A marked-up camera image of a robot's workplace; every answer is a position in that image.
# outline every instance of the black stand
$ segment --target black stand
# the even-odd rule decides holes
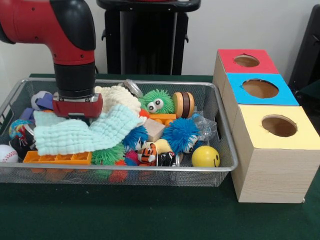
[[[138,2],[97,0],[106,9],[105,32],[109,74],[181,75],[186,12],[201,0]]]
[[[320,5],[312,9],[289,87],[320,134]]]

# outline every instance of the green fuzzy ball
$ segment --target green fuzzy ball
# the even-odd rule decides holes
[[[174,101],[165,90],[152,90],[144,95],[142,99],[145,106],[148,106],[148,104],[152,102],[155,103],[156,99],[161,99],[163,101],[163,107],[154,112],[156,114],[173,114],[175,111]]]
[[[125,146],[119,143],[112,148],[94,151],[91,163],[94,165],[115,165],[116,161],[124,157],[124,153]]]
[[[104,179],[108,179],[111,173],[112,173],[111,170],[96,170],[95,176],[97,179],[104,180]]]
[[[141,109],[144,109],[146,111],[148,111],[147,106],[145,101],[143,100],[143,98],[138,98],[139,102],[141,103]]]

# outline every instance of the metal wire basket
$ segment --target metal wire basket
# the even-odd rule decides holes
[[[96,85],[110,87],[122,80],[97,80]],[[217,149],[220,167],[192,167],[191,154],[185,154],[179,167],[104,166],[0,163],[0,183],[33,184],[117,184],[154,186],[218,187],[228,172],[238,165],[238,158],[218,89],[206,82],[135,81],[143,93],[154,89],[190,92],[198,113],[215,120],[218,134],[207,142]],[[39,91],[57,91],[53,78],[29,78],[16,84],[0,108],[0,144],[8,144],[10,124],[30,107],[31,97]]]

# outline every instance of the purple toy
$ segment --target purple toy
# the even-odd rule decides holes
[[[43,98],[38,98],[35,103],[38,105],[38,107],[41,110],[46,110],[46,109],[50,109],[53,110],[54,106],[53,106],[53,95],[51,93],[46,93]]]
[[[21,114],[20,119],[34,122],[34,111],[35,110],[33,108],[27,107]]]

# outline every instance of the stacked wooden boxes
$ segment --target stacked wooden boxes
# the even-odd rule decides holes
[[[320,137],[264,50],[220,49],[219,88],[239,165],[239,202],[301,203],[320,165]]]

